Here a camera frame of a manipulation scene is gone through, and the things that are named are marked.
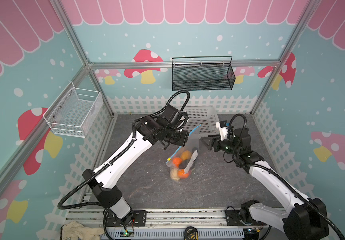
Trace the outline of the orange tangerine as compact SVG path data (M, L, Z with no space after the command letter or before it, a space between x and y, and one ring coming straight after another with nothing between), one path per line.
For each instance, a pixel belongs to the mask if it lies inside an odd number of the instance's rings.
M191 172L188 171L187 173L185 172L185 170L178 170L178 178L179 179L186 179L190 176Z
M180 164L183 162L183 160L179 157L173 158L172 163L175 167L179 168Z

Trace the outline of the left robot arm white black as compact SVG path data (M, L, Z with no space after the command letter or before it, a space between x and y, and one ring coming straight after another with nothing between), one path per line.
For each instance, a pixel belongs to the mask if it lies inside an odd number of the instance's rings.
M123 223L129 222L132 208L116 183L134 161L156 143L161 143L165 149L170 145L183 147L186 144L189 132L183 127L189 115L184 108L189 99L189 91L178 91L167 100L161 110L134 120L131 124L131 133L123 145L95 170L85 170L84 182L58 202L58 209L69 210L87 206L87 203L66 205L66 201L88 185L97 199L91 203L92 206L108 209Z

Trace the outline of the yellow food piece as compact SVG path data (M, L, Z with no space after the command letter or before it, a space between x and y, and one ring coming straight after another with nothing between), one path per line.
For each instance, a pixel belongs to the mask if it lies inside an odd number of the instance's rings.
M186 161L186 160L190 160L192 157L192 152L191 151L184 151L180 158L183 160L183 161Z

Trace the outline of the white plastic basket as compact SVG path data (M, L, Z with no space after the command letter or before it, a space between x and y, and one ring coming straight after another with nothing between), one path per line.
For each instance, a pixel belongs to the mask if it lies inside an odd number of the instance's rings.
M219 134L219 130L216 126L216 123L219 122L219 118L213 107L185 107L184 111L189 114L189 119L183 127L183 130L191 132L194 128L200 126L200 138Z

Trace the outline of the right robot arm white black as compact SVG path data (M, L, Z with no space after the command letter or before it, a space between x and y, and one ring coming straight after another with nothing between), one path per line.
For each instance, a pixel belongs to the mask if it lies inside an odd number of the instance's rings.
M214 152L232 157L238 168L258 180L282 205L282 211L265 206L257 200L241 204L239 215L245 225L260 222L283 232L290 240L320 240L333 230L339 239L345 239L340 229L327 217L326 205L319 198L310 198L300 192L273 170L268 162L252 150L248 129L237 129L228 134L202 138L201 142Z

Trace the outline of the cream white food ball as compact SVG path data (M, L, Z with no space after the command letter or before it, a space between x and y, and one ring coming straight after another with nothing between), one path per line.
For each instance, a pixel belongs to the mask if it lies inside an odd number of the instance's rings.
M179 181L180 180L179 170L177 170L177 169L170 169L169 176L174 181Z

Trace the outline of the clear zip top bag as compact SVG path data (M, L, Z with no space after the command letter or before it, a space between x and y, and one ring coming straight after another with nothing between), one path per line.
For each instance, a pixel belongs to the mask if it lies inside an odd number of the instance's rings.
M200 130L202 125L195 127L188 137L185 146L179 147L166 161L170 168L169 176L174 181L188 178L195 168L196 159L199 155Z

